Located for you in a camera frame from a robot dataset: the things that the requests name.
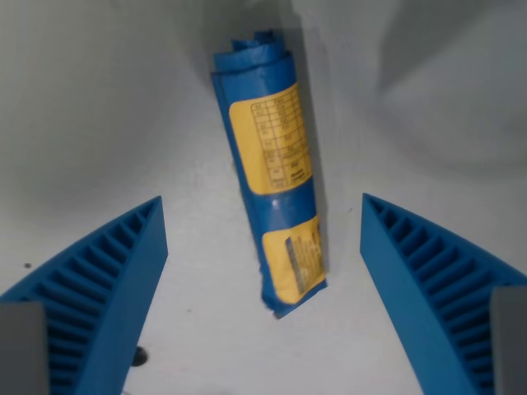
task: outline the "rolled package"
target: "rolled package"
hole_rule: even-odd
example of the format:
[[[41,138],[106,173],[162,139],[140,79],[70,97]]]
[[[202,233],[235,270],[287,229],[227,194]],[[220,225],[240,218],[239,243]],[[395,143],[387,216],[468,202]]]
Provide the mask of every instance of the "rolled package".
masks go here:
[[[258,251],[262,299],[278,318],[327,286],[293,57],[273,32],[214,55],[212,83]]]

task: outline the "black screw hole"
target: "black screw hole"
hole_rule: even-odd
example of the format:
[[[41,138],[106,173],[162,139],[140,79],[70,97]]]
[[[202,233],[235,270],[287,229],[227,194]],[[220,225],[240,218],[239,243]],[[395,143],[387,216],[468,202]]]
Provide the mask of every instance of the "black screw hole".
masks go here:
[[[132,366],[133,367],[143,366],[147,363],[147,361],[148,361],[147,351],[144,348],[138,346],[138,348],[135,349],[135,355],[133,356]]]

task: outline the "blue plastic bag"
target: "blue plastic bag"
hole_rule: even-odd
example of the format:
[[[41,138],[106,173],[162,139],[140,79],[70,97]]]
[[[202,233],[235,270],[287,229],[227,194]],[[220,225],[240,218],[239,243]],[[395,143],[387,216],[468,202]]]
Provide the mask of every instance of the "blue plastic bag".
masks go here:
[[[291,53],[272,32],[214,55],[212,82],[258,250],[262,299],[282,317],[326,280]]]

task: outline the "yellow label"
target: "yellow label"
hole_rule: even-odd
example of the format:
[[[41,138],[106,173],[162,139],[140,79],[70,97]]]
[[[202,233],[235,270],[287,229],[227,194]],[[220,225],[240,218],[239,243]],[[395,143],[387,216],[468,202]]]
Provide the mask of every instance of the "yellow label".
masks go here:
[[[254,193],[287,191],[311,176],[296,83],[275,95],[235,102],[229,117],[247,183]]]
[[[274,288],[282,302],[299,302],[325,279],[318,216],[291,229],[268,232],[262,241]]]

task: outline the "white surface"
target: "white surface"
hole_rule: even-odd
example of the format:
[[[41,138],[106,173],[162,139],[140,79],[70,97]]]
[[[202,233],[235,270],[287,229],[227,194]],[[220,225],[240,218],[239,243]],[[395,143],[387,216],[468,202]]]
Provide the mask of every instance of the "white surface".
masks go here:
[[[420,393],[359,254],[361,194],[527,270],[527,9],[466,0],[408,27],[405,3],[0,0],[0,290],[162,194],[170,257],[128,393]],[[208,81],[208,54],[262,27],[285,29],[312,102],[329,261],[329,287],[280,321]],[[381,61],[418,49],[437,54],[379,93]]]

